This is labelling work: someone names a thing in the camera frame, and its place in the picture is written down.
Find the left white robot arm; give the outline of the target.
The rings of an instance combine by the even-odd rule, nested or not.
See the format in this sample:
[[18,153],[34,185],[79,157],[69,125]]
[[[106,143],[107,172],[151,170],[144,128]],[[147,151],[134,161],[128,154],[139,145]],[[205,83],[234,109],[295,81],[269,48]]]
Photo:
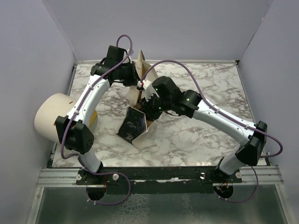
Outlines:
[[103,180],[103,172],[100,170],[102,162],[92,150],[94,135],[89,128],[90,119],[112,83],[132,86],[139,80],[130,53],[131,49],[109,46],[107,56],[91,68],[88,83],[75,105],[64,117],[58,116],[55,120],[61,157],[67,159],[63,151],[71,150],[69,157],[76,156],[89,170],[87,179],[93,184]]

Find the beige canvas tote bag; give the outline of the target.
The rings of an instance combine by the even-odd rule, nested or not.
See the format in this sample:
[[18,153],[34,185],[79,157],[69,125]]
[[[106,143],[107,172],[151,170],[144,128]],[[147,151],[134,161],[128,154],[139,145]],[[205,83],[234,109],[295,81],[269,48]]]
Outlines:
[[[135,68],[139,78],[142,78],[145,72],[150,68],[150,64],[145,60],[143,51],[139,51],[138,58],[134,60]],[[146,76],[145,82],[153,82],[158,78],[155,69],[152,69]],[[119,128],[118,136],[129,142],[136,148],[146,147],[147,133],[153,124],[153,121],[146,119],[142,112],[140,100],[145,97],[144,92],[137,90],[136,86],[131,86],[126,95],[128,107],[126,117]]]

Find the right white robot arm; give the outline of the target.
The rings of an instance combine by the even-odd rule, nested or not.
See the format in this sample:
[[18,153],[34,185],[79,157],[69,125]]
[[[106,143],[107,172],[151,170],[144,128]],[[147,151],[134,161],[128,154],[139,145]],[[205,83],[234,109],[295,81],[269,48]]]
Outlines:
[[266,143],[267,125],[253,123],[236,117],[204,100],[193,90],[181,91],[173,80],[162,76],[154,82],[144,80],[137,83],[144,92],[141,99],[142,111],[150,121],[158,119],[163,112],[173,111],[179,116],[203,121],[226,133],[239,147],[224,156],[214,172],[215,179],[226,182],[234,172],[245,165],[257,165]]

